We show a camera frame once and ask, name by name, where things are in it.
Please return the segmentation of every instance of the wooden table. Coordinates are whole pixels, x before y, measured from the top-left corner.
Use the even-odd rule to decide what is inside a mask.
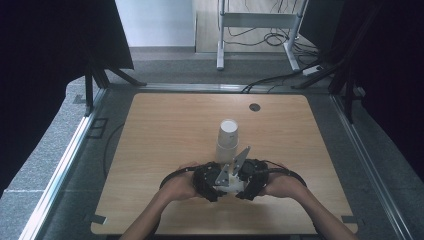
[[[249,106],[260,106],[257,112]],[[96,215],[96,234],[122,234],[143,211],[160,182],[181,164],[215,160],[223,119],[239,125],[239,151],[249,158],[284,163],[339,219],[351,209],[304,96],[248,94],[152,94],[134,97]],[[346,224],[357,231],[356,224]],[[233,195],[216,203],[171,203],[157,234],[314,234],[311,220],[291,199]]]

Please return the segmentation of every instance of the paper cup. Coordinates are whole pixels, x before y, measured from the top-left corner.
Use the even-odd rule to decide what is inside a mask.
[[[221,122],[216,141],[216,161],[220,164],[232,163],[238,146],[238,124],[232,119]]]
[[[238,145],[238,124],[236,121],[225,119],[221,122],[218,144],[223,148],[234,148]]]

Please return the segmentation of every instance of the aluminum rail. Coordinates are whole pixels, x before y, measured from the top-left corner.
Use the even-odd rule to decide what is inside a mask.
[[[358,154],[359,160],[362,163],[362,166],[367,174],[371,185],[373,186],[377,197],[380,200],[381,205],[383,206],[384,211],[387,214],[387,217],[392,224],[393,229],[398,236],[398,239],[403,240],[412,240],[414,239],[406,226],[404,217],[402,216],[401,211],[396,205],[392,195],[390,194],[389,189],[384,183],[383,179],[381,179],[380,174],[378,173],[372,158],[368,154],[366,147],[364,146],[356,128],[353,124],[349,122],[346,118],[343,111],[343,104],[341,101],[334,95],[331,95],[331,100],[334,103],[336,111],[340,117],[340,120],[343,123],[343,126],[346,129],[346,132],[353,143],[353,146]]]
[[[96,99],[94,101],[95,106],[100,104],[105,95],[105,92],[105,89],[100,89],[96,94]],[[91,122],[94,119],[94,116],[97,113],[97,110],[98,107],[95,107],[94,111],[89,116],[83,117],[79,123],[77,130],[74,133],[70,143],[68,144],[68,147],[66,148],[65,153],[63,154],[58,166],[56,167],[53,176],[47,184],[43,195],[41,195],[37,206],[35,207],[24,230],[22,231],[19,237],[20,240],[35,239],[37,237],[37,234],[47,219],[53,202],[59,193],[60,187],[62,186],[62,183],[64,182],[66,175],[75,160],[78,149],[84,140],[84,137],[91,125]]]

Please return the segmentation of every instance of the metal frame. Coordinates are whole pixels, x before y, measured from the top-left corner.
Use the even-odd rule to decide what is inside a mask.
[[[284,28],[292,29],[289,41],[284,43],[284,50],[293,71],[300,71],[296,58],[292,52],[294,40],[300,28],[300,23],[305,12],[307,0],[302,1],[302,6],[297,14],[271,14],[271,13],[230,13],[225,12],[225,0],[219,0],[219,40],[217,49],[216,68],[224,70],[224,28]]]
[[[102,101],[106,90],[100,89],[94,100],[94,105],[99,106]],[[24,230],[22,231],[19,239],[35,239],[39,230],[41,229],[44,221],[47,218],[47,215],[53,205],[54,200],[56,199],[57,194],[59,193],[62,183],[65,181],[66,175],[68,174],[72,163],[74,162],[78,149],[81,147],[81,144],[85,138],[85,135],[88,132],[88,129],[91,125],[91,122],[94,119],[98,111],[98,107],[93,109],[92,114],[89,116],[84,116],[77,127],[74,136],[72,137],[68,147],[65,150],[56,170],[53,173],[49,183],[47,184],[46,189],[44,190],[43,195],[37,203],[34,211],[31,214]]]
[[[340,117],[343,126],[345,127],[346,133],[348,134],[353,146],[358,154],[359,160],[362,163],[365,173],[367,174],[371,185],[373,186],[378,199],[380,200],[383,209],[386,211],[387,217],[395,230],[398,239],[411,240],[414,239],[406,226],[404,217],[396,205],[392,195],[390,194],[383,179],[381,179],[376,167],[374,166],[373,160],[366,147],[364,146],[355,126],[345,116],[343,103],[340,99],[334,95],[330,95],[331,100],[334,103],[336,111]]]
[[[225,85],[225,84],[148,84],[146,87],[139,87],[138,89],[145,92],[214,92],[214,93],[239,93],[244,89],[244,85]],[[255,86],[251,93],[266,93],[270,86]],[[53,205],[54,200],[64,182],[67,173],[72,166],[76,154],[82,145],[83,139],[88,132],[89,126],[92,123],[97,111],[99,111],[99,105],[106,94],[107,89],[100,89],[96,95],[94,105],[97,106],[93,109],[92,114],[83,117],[81,120],[71,142],[69,143],[61,161],[59,162],[49,184],[47,185],[43,195],[41,196],[35,210],[33,211],[30,219],[28,220],[23,232],[20,235],[21,240],[23,239],[35,239],[42,225],[44,224],[47,215]],[[324,90],[297,90],[292,88],[279,88],[275,89],[273,93],[321,93],[328,94]],[[367,149],[363,145],[359,134],[357,133],[353,124],[349,122],[346,116],[343,114],[343,104],[340,100],[330,95],[331,100],[334,103],[336,111],[341,119],[342,124],[346,129],[346,133],[351,139],[355,150],[358,153],[359,159],[363,165],[364,171],[366,172],[369,180],[374,187],[377,196],[386,211],[389,221],[395,230],[398,239],[410,240],[413,239],[411,233],[406,226],[404,218],[393,200],[390,192],[386,185],[378,174],[371,157],[369,156]]]

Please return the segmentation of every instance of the black cable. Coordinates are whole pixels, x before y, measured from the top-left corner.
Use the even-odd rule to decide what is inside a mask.
[[[302,44],[302,43],[296,43],[297,45],[300,45],[300,46],[304,46],[304,47],[309,47],[309,48],[315,48],[315,49],[318,49],[317,47],[315,47],[315,46],[310,46],[310,45],[306,45],[306,44]]]
[[[278,12],[280,12],[281,11],[281,6],[283,5],[283,1],[284,0],[281,0],[280,1],[280,6],[278,7]]]
[[[219,1],[216,1],[216,12],[218,13],[218,15],[216,15],[217,16],[216,20],[217,20],[217,23],[218,23],[218,31],[221,31],[221,28],[219,27],[219,14],[220,14],[219,11],[221,11],[219,9]]]
[[[290,39],[290,37],[289,37],[289,34],[288,33],[286,33],[282,28],[278,28],[277,29],[277,31],[278,30],[280,30],[283,34],[284,34],[284,37],[287,39],[287,40],[289,40]]]
[[[296,8],[296,4],[297,4],[297,0],[294,1],[294,5],[293,5],[293,10],[292,10],[292,14],[294,13],[294,9]]]
[[[281,7],[282,7],[282,5],[283,5],[283,2],[284,2],[284,0],[281,0],[281,2],[280,2],[280,7],[278,8],[278,13],[284,13],[284,12],[286,12],[287,8],[289,7],[289,1],[287,0],[287,1],[286,1],[286,7],[284,8],[284,10],[283,10],[283,11],[281,11]]]
[[[226,44],[236,44],[236,45],[242,45],[242,46],[249,46],[249,47],[251,47],[251,46],[259,45],[259,44],[261,44],[261,43],[265,42],[265,40],[262,40],[262,41],[257,42],[257,43],[228,42],[228,41],[225,41],[225,40],[224,40],[224,42],[225,42]]]
[[[275,3],[274,3],[274,5],[272,6],[272,8],[271,8],[271,10],[269,11],[269,13],[272,13],[272,10],[274,10],[274,8],[275,8],[275,6],[277,6],[277,4],[278,4],[278,1],[276,1]]]
[[[265,79],[262,79],[262,80],[259,80],[259,81],[250,83],[249,85],[247,85],[246,87],[244,87],[243,90],[241,90],[240,93],[245,93],[245,91],[246,91],[246,93],[249,94],[250,93],[250,90],[255,85],[259,85],[259,84],[263,84],[263,83],[274,82],[276,79],[281,79],[281,78],[286,79],[286,78],[289,78],[289,77],[294,77],[294,76],[302,73],[303,70],[308,69],[308,68],[310,68],[312,66],[315,66],[315,65],[319,64],[320,62],[321,62],[321,60],[320,59],[317,59],[314,62],[310,63],[309,65],[307,65],[306,67],[302,68],[301,70],[299,70],[297,72],[293,72],[293,73],[290,73],[290,74],[287,74],[287,75],[281,75],[281,76],[276,76],[276,77],[265,78]]]
[[[277,85],[274,85],[274,86],[272,86],[272,88],[270,88],[270,89],[268,89],[268,91],[266,91],[266,94],[269,94],[270,92],[271,92],[271,90],[272,89],[274,89],[274,88],[276,88],[276,87],[278,87],[278,86],[284,86],[283,84],[277,84]]]
[[[311,51],[311,50],[303,49],[303,48],[300,47],[301,45],[298,44],[298,43],[294,43],[293,46],[294,46],[294,50],[297,51],[297,52],[307,53],[307,54],[311,54],[311,55],[318,55],[317,51]]]
[[[295,49],[293,52],[294,55],[304,55],[304,56],[311,56],[311,57],[318,57],[319,53],[314,51],[303,51],[299,49]]]
[[[246,8],[247,8],[247,12],[250,12],[249,7],[247,6],[247,0],[244,0],[244,6],[246,6]]]
[[[276,39],[278,42],[277,43],[271,43],[269,41],[270,39]],[[264,41],[270,46],[278,47],[278,46],[283,45],[287,41],[287,38],[285,38],[285,36],[282,35],[282,34],[279,34],[279,33],[276,33],[276,32],[275,33],[270,32],[268,34],[265,34]]]
[[[179,170],[176,170],[176,171],[174,171],[174,172],[172,172],[172,173],[170,173],[170,174],[168,174],[163,180],[162,180],[162,182],[160,183],[160,185],[159,185],[159,189],[161,189],[162,187],[163,187],[163,185],[165,185],[165,183],[166,182],[168,182],[171,178],[174,178],[174,177],[176,177],[176,176],[178,176],[178,175],[180,175],[180,174],[182,174],[182,173],[185,173],[185,172],[194,172],[194,171],[196,171],[196,169],[198,169],[199,167],[202,167],[203,165],[201,165],[201,166],[196,166],[196,167],[186,167],[186,168],[182,168],[182,169],[179,169]]]
[[[264,162],[266,162],[266,163],[271,163],[272,165],[275,165],[275,166],[277,166],[277,167],[287,169],[287,167],[284,167],[283,165],[280,165],[280,164],[277,164],[277,163],[271,162],[271,161],[269,161],[269,160],[264,160]]]
[[[300,54],[300,55],[296,55],[297,56],[297,61],[302,63],[303,65],[310,65],[310,63],[306,63],[304,62],[301,57],[311,57],[311,55],[309,54]]]
[[[228,29],[228,33],[230,34],[230,36],[232,36],[232,37],[238,37],[238,36],[240,36],[240,35],[243,35],[243,34],[245,34],[245,33],[248,33],[248,32],[250,32],[250,31],[253,31],[253,30],[255,30],[256,28],[251,28],[251,29],[249,29],[249,30],[246,30],[246,31],[244,31],[244,32],[237,33],[237,34],[232,34],[232,33],[231,33],[231,30],[230,30],[230,28],[229,28],[229,27],[227,27],[227,29]]]
[[[105,146],[105,150],[103,151],[103,175],[104,175],[104,177],[105,177],[105,179],[106,179],[106,177],[107,177],[107,171],[106,171],[106,154],[107,154],[107,150],[108,150],[108,148],[109,148],[109,143],[110,143],[110,140],[112,139],[112,137],[113,137],[113,135],[115,135],[115,133],[120,129],[120,128],[122,128],[123,126],[125,125],[125,123],[122,123],[121,125],[119,125],[118,127],[116,127],[114,130],[113,130],[113,132],[109,135],[109,138],[107,139],[107,141],[106,141],[106,146]]]

